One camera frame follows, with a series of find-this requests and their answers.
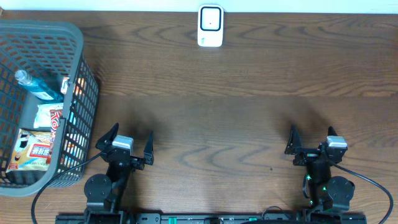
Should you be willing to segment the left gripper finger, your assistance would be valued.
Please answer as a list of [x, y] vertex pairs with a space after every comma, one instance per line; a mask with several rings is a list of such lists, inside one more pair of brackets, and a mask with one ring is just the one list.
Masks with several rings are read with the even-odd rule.
[[108, 148], [108, 146], [112, 145], [112, 142], [117, 136], [119, 129], [119, 123], [116, 123], [106, 134], [100, 137], [95, 145], [95, 148], [100, 151], [104, 151]]
[[144, 163], [152, 166], [154, 163], [154, 149], [153, 149], [154, 132], [151, 131], [144, 148]]

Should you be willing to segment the red chocolate bar wrapper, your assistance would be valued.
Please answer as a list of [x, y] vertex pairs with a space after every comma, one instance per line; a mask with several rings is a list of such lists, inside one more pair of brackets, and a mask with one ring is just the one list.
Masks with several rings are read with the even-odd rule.
[[55, 137], [57, 134], [57, 129], [60, 124], [60, 118], [62, 117], [63, 110], [62, 109], [52, 109], [50, 110], [50, 137], [51, 137], [51, 142], [50, 142], [50, 148], [49, 148], [49, 154], [46, 159], [46, 164], [50, 164], [51, 159], [52, 159], [52, 153], [53, 153], [53, 148], [55, 144]]

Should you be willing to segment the light blue tissue pack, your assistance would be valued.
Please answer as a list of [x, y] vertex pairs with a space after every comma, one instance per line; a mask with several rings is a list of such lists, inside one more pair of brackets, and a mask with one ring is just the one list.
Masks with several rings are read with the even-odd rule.
[[38, 105], [38, 112], [34, 119], [34, 128], [49, 128], [51, 122], [50, 110], [62, 110], [63, 103], [49, 103]]

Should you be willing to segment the blue mouthwash bottle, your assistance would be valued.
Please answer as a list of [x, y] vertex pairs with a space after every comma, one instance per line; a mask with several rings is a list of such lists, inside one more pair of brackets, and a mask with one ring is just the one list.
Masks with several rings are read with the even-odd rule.
[[50, 88], [43, 79], [33, 77], [25, 70], [18, 70], [14, 74], [14, 78], [21, 87], [43, 102], [60, 103], [63, 101], [63, 96]]

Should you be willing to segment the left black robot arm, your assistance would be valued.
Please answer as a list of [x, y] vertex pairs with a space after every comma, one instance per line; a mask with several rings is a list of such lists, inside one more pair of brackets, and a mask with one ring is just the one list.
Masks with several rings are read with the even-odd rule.
[[144, 156], [133, 156], [133, 138], [118, 134], [116, 123], [98, 139], [99, 156], [108, 163], [105, 174], [91, 176], [84, 186], [87, 198], [84, 223], [135, 223], [134, 215], [120, 209], [121, 200], [130, 175], [154, 163], [153, 135], [150, 133]]

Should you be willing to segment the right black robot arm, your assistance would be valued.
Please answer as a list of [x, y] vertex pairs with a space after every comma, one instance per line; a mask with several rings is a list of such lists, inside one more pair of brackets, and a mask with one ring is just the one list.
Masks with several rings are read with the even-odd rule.
[[342, 223], [349, 210], [355, 185], [342, 176], [332, 176], [331, 167], [342, 161], [348, 145], [344, 137], [328, 128], [324, 142], [316, 148], [303, 147], [299, 132], [291, 127], [285, 148], [286, 155], [294, 155], [293, 165], [306, 167], [303, 193], [310, 199], [310, 208], [302, 212], [302, 219], [312, 223]]

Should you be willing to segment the orange basket tag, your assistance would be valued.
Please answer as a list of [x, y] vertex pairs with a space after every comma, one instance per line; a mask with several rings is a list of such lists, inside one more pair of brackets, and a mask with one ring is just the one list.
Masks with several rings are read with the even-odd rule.
[[60, 92], [62, 94], [64, 94], [64, 95], [67, 94], [67, 90], [68, 90], [68, 87], [69, 87], [69, 80], [70, 80], [69, 77], [63, 77], [61, 88], [60, 88]]

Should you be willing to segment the grey plastic shopping basket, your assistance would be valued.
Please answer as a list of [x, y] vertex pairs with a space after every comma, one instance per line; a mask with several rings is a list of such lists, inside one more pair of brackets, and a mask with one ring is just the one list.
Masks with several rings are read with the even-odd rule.
[[[1, 21], [1, 195], [25, 197], [45, 184], [67, 187], [83, 176], [98, 102], [98, 84], [83, 56], [83, 34], [69, 22]], [[20, 129], [33, 130], [41, 101], [14, 74], [25, 70], [60, 91], [63, 113], [52, 159], [44, 171], [6, 173]]]

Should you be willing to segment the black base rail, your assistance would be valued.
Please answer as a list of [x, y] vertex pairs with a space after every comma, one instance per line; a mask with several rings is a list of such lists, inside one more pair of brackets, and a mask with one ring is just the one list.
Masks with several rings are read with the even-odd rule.
[[163, 215], [159, 213], [136, 214], [63, 214], [55, 217], [55, 223], [128, 223], [128, 224], [239, 224], [239, 223], [306, 223], [296, 215], [272, 212], [265, 215]]

